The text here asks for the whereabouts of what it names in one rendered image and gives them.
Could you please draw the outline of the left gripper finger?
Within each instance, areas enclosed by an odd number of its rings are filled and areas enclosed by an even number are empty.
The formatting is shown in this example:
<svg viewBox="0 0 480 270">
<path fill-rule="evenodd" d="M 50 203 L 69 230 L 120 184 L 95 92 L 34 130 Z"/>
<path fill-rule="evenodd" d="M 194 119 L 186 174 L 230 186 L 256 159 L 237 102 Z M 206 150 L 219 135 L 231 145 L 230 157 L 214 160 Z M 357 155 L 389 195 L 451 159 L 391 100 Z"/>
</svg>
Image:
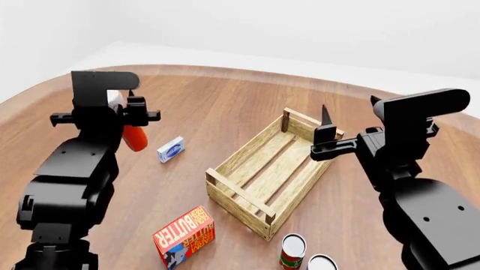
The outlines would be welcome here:
<svg viewBox="0 0 480 270">
<path fill-rule="evenodd" d="M 143 96 L 136 96 L 132 90 L 127 96 L 125 119 L 127 125 L 148 125 L 146 99 Z"/>
</svg>

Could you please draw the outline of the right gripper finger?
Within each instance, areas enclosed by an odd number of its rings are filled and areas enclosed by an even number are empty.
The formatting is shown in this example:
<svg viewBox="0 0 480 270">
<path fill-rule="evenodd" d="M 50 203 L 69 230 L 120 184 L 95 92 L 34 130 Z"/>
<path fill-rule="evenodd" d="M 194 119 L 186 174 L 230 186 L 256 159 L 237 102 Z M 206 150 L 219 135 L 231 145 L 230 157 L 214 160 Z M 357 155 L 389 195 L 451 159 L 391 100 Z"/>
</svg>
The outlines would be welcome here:
<svg viewBox="0 0 480 270">
<path fill-rule="evenodd" d="M 385 109 L 384 109 L 384 103 L 385 101 L 382 100 L 381 98 L 378 98 L 376 96 L 370 96 L 370 102 L 373 107 L 373 113 L 375 116 L 383 120 L 385 118 Z"/>
<path fill-rule="evenodd" d="M 313 134 L 313 143 L 327 143 L 334 141 L 336 137 L 337 127 L 332 123 L 326 105 L 322 105 L 321 124 L 317 127 Z"/>
</svg>

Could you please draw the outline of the red ketchup bottle white cap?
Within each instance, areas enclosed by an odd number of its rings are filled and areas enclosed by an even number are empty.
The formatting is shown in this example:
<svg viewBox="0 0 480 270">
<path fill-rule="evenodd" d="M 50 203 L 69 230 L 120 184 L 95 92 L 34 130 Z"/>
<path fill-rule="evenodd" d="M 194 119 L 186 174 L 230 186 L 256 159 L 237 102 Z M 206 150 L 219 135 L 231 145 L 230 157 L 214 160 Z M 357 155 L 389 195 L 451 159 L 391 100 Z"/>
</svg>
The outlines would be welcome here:
<svg viewBox="0 0 480 270">
<path fill-rule="evenodd" d="M 107 90 L 106 93 L 109 107 L 113 108 L 117 105 L 127 107 L 127 101 L 119 90 Z M 148 139 L 142 127 L 124 125 L 122 139 L 134 152 L 140 152 L 148 145 Z"/>
</svg>

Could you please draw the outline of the wooden slatted tray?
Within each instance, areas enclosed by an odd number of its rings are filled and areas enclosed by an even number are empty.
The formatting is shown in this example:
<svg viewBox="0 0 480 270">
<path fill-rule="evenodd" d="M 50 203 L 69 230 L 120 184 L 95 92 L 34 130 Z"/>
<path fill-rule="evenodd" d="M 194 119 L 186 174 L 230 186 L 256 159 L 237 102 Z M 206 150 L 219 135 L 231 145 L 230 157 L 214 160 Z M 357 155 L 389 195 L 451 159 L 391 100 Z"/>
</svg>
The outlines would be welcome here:
<svg viewBox="0 0 480 270">
<path fill-rule="evenodd" d="M 320 122 L 286 108 L 217 168 L 205 171 L 211 200 L 271 240 L 332 161 L 310 157 Z"/>
</svg>

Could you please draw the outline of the small blue white carton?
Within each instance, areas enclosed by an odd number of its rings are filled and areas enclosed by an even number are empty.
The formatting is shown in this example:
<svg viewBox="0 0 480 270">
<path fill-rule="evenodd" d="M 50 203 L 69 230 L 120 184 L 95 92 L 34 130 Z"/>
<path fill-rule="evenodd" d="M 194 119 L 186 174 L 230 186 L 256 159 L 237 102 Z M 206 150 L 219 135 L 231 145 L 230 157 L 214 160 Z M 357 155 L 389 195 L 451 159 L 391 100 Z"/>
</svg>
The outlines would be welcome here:
<svg viewBox="0 0 480 270">
<path fill-rule="evenodd" d="M 165 164 L 167 161 L 185 150 L 185 140 L 182 136 L 177 136 L 157 150 L 159 161 Z"/>
</svg>

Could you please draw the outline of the red labelled tin can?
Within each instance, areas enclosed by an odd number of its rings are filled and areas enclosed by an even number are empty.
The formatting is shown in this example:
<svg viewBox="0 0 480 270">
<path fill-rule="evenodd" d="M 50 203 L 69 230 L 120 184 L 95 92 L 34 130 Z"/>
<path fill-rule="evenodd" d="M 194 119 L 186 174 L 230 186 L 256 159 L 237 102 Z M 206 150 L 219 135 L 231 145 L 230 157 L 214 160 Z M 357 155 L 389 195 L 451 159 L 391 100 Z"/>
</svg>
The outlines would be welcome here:
<svg viewBox="0 0 480 270">
<path fill-rule="evenodd" d="M 299 270 L 305 258 L 307 244 L 297 233 L 289 233 L 281 242 L 279 265 L 282 270 Z"/>
</svg>

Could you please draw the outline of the red butter box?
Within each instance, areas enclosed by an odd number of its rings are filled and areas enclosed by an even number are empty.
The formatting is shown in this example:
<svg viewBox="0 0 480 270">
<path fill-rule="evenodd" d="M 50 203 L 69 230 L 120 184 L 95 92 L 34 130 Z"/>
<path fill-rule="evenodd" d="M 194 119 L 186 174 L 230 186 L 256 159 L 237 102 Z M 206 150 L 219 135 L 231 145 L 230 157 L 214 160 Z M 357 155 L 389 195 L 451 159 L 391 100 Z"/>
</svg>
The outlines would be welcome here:
<svg viewBox="0 0 480 270">
<path fill-rule="evenodd" d="M 215 240 L 215 221 L 200 205 L 159 229 L 152 238 L 166 270 L 173 270 Z"/>
</svg>

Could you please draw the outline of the blue labelled tin can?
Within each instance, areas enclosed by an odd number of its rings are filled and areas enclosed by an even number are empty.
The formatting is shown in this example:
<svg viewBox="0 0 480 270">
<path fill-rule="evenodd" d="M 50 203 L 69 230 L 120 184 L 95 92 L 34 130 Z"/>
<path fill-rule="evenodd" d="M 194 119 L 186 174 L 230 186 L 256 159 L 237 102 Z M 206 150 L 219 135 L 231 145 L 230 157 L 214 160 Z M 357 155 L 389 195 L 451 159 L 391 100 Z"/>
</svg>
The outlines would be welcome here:
<svg viewBox="0 0 480 270">
<path fill-rule="evenodd" d="M 306 270 L 338 270 L 338 266 L 329 256 L 318 253 L 308 260 Z"/>
</svg>

